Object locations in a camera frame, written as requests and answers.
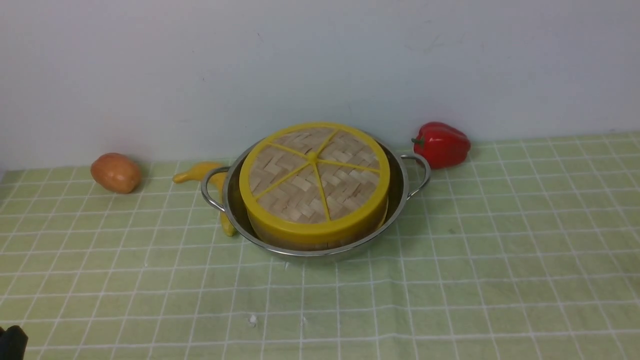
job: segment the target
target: white speck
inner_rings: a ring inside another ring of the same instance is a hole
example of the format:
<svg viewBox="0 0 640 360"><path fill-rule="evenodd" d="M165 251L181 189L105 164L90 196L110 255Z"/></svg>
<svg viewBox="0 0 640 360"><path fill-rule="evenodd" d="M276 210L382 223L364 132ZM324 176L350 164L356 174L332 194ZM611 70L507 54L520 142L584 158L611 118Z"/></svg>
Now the white speck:
<svg viewBox="0 0 640 360"><path fill-rule="evenodd" d="M249 318L249 326L255 327L256 325L258 325L258 318L255 315L251 315Z"/></svg>

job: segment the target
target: red bell pepper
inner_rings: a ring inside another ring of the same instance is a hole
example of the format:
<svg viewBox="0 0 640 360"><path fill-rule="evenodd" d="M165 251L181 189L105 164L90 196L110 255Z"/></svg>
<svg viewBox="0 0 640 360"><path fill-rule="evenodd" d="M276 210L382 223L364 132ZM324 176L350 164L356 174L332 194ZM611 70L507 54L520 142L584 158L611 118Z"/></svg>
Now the red bell pepper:
<svg viewBox="0 0 640 360"><path fill-rule="evenodd" d="M471 149L471 141L464 133L437 121L424 124L418 137L411 141L413 151L427 159L433 170L464 162Z"/></svg>

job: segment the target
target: stainless steel pot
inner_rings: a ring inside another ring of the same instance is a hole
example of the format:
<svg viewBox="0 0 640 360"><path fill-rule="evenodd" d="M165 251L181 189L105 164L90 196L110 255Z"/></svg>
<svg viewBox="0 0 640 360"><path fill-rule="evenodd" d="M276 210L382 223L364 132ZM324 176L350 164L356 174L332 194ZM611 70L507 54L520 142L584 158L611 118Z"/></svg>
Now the stainless steel pot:
<svg viewBox="0 0 640 360"><path fill-rule="evenodd" d="M242 169L242 165L244 163L244 159L246 159L246 156L258 143L254 144L244 153L242 153L242 155L240 155L240 157L230 167L220 167L210 171L202 179L200 190L202 192L202 196L207 201L207 203L209 203L209 205L227 214L227 217L231 224L236 228L236 230L238 230L240 234L242 234L242 236L244 236L250 242L263 248L264 250L272 253L273 255L280 256L286 261L306 261L310 259L314 259L314 261L337 261L340 259L344 259L345 256L351 257L359 254L361 250L366 249L366 247L372 243L371 240L373 240L377 235L386 230L389 225L391 225L391 223L398 218L398 216L400 215L400 211L402 211L404 205L406 204L406 201L408 199L411 199L412 196L423 189L423 187L425 187L429 183L429 180L431 178L431 168L429 167L429 163L422 156L418 154L406 154L398 156L394 154L384 143L380 142L378 139L376 139L376 141L385 151L391 169L387 217L384 224L382 224L382 226L378 230L376 230L366 238L342 247L318 251L289 250L265 243L256 236L249 221L246 207L244 206L244 201L242 200L242 197L240 195L239 176L240 170ZM403 163L403 159L416 160L418 164L424 168L424 178L420 182L420 185L418 185L418 187L411 192L409 191L409 179L406 172L406 167ZM210 178L213 175L219 174L221 172L227 173L225 184L222 189L222 204L211 197L207 188Z"/></svg>

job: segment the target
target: black object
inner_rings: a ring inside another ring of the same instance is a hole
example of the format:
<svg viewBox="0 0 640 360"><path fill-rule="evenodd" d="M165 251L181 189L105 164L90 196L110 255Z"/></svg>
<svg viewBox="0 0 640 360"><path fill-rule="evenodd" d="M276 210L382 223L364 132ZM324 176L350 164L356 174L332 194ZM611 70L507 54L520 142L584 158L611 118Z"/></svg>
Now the black object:
<svg viewBox="0 0 640 360"><path fill-rule="evenodd" d="M18 325L6 331L0 327L0 360L23 360L29 337Z"/></svg>

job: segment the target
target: yellow spoke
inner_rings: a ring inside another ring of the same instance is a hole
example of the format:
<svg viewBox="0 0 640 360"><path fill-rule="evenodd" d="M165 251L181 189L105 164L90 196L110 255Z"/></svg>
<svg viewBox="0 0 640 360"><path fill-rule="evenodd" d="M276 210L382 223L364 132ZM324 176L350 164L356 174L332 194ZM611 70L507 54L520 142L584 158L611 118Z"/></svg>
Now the yellow spoke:
<svg viewBox="0 0 640 360"><path fill-rule="evenodd" d="M302 164L301 167L297 168L296 170L293 170L292 172L290 172L287 175L283 176L283 178L281 178L280 180L278 180L275 183L269 185L269 187L264 189L264 191L262 191L261 193L259 193L258 196L255 197L255 199L257 200L261 196L263 196L264 194L266 194L266 193L270 192L271 190L275 189L277 186L279 186L280 184L284 183L288 178L292 177L293 175L296 175L298 172L300 172L300 170L302 170L305 167L307 167L307 165L309 165L309 163Z"/></svg>
<svg viewBox="0 0 640 360"><path fill-rule="evenodd" d="M324 139L324 141L322 142L322 144L320 145L320 147L318 148L318 150L316 151L318 154L320 154L322 152L322 150L324 150L324 148L329 145L329 142L331 141L331 139L338 133L339 129L335 129L333 130L333 132L331 133L331 135L329 135L328 138Z"/></svg>
<svg viewBox="0 0 640 360"><path fill-rule="evenodd" d="M311 164L314 167L314 172L316 173L316 180L318 182L318 190L320 191L320 199L322 199L322 204L324 205L324 215L326 216L326 221L331 221L331 215L329 215L329 205L326 204L326 197L324 196L324 188L322 186L322 179L320 178L320 172L318 171L318 166L316 164Z"/></svg>
<svg viewBox="0 0 640 360"><path fill-rule="evenodd" d="M360 170L368 170L368 171L371 171L371 172L380 173L380 170L377 169L377 168L361 167L360 165L341 163L341 162L338 162L338 161L318 159L318 162L319 163L323 163L323 164L335 165L335 166L338 166L338 167L352 167L352 168L357 168L357 169L360 169Z"/></svg>
<svg viewBox="0 0 640 360"><path fill-rule="evenodd" d="M288 151L288 152L290 152L290 153L292 153L292 154L295 154L295 155L301 156L302 158L306 158L306 157L307 157L307 156L306 156L306 155L304 155L302 152L300 152L300 151L295 151L294 149L290 149L290 148L288 148L288 147L286 147L286 146L280 145L279 143L273 143L273 142L270 142L270 143L269 143L269 145L271 145L271 146L273 146L273 147L277 147L277 148L278 148L278 149L280 149L280 150Z"/></svg>

